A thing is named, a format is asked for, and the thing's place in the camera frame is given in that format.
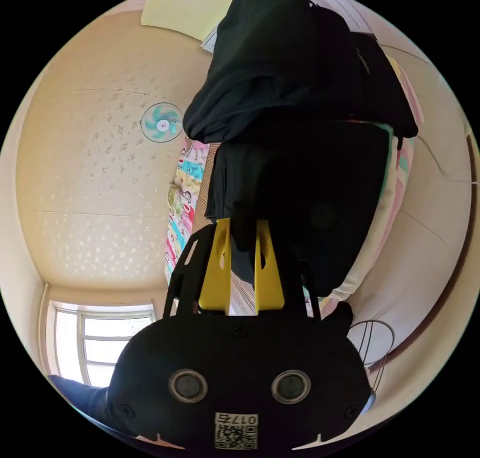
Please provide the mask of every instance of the dark blue cloth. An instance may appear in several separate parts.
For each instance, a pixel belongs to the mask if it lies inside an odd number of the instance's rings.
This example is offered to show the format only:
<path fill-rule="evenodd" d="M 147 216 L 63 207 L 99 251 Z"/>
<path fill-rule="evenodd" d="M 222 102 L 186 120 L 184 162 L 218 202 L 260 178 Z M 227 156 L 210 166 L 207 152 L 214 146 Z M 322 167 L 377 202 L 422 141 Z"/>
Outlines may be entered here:
<path fill-rule="evenodd" d="M 58 375 L 49 375 L 48 379 L 81 412 L 117 432 L 132 437 L 136 436 L 122 423 L 114 410 L 109 410 L 107 405 L 108 387 L 90 387 Z"/>

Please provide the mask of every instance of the window frame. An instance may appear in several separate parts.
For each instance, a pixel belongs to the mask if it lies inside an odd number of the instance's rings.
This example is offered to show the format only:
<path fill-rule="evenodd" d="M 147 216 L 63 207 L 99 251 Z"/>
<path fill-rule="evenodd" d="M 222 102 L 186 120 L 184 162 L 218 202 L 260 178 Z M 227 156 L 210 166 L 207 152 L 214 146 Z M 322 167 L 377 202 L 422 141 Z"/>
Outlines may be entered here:
<path fill-rule="evenodd" d="M 150 322 L 154 323 L 156 321 L 155 317 L 155 310 L 152 304 L 147 305 L 149 309 L 145 309 L 145 305 L 142 306 L 142 310 L 138 311 L 107 311 L 108 306 L 101 307 L 105 308 L 105 311 L 99 310 L 82 310 L 82 309 L 69 309 L 65 304 L 61 306 L 54 306 L 54 323 L 53 323 L 53 344 L 54 344 L 54 351 L 55 351 L 55 363 L 58 369 L 58 373 L 61 375 L 58 355 L 57 355 L 57 318 L 58 314 L 60 313 L 68 313 L 71 315 L 76 315 L 76 348 L 77 348 L 77 355 L 78 355 L 78 362 L 80 365 L 80 373 L 83 379 L 83 383 L 85 385 L 91 385 L 90 377 L 87 369 L 87 365 L 97 365 L 97 366 L 115 366 L 115 363 L 109 362 L 97 362 L 93 360 L 87 359 L 87 354 L 85 351 L 85 340 L 96 340 L 96 341 L 129 341 L 133 335 L 130 336 L 123 336 L 123 337 L 98 337 L 93 335 L 86 335 L 85 334 L 85 319 L 99 319 L 99 320 L 126 320 L 126 319 L 135 319 L 135 318 L 150 318 Z"/>

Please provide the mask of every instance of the window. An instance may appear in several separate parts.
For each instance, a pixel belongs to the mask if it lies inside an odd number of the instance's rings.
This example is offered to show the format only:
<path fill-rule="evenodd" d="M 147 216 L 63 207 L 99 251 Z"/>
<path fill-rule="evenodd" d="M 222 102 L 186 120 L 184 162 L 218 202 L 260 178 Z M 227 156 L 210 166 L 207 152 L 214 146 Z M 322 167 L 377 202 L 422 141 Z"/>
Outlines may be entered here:
<path fill-rule="evenodd" d="M 155 321 L 153 306 L 55 308 L 55 358 L 60 375 L 107 387 L 129 339 Z"/>

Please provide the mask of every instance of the colorful patterned fabric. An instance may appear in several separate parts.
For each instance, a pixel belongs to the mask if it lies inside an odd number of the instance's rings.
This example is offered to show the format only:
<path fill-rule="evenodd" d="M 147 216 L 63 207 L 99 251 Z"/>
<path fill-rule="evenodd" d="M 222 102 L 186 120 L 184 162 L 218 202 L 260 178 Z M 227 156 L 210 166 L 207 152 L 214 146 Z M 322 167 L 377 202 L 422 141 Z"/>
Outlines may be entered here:
<path fill-rule="evenodd" d="M 172 187 L 168 193 L 170 213 L 165 248 L 165 276 L 169 283 L 172 271 L 192 234 L 195 209 L 204 177 L 209 145 L 193 142 L 182 149 Z"/>

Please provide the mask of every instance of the wall-mounted fan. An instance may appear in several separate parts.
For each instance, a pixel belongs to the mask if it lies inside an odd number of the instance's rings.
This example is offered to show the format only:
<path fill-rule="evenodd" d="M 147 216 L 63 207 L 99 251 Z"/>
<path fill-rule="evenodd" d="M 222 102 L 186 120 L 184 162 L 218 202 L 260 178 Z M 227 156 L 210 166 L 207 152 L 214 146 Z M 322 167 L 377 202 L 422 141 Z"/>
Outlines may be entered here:
<path fill-rule="evenodd" d="M 182 130 L 182 114 L 171 103 L 156 103 L 143 114 L 140 126 L 149 140 L 157 143 L 170 142 Z"/>

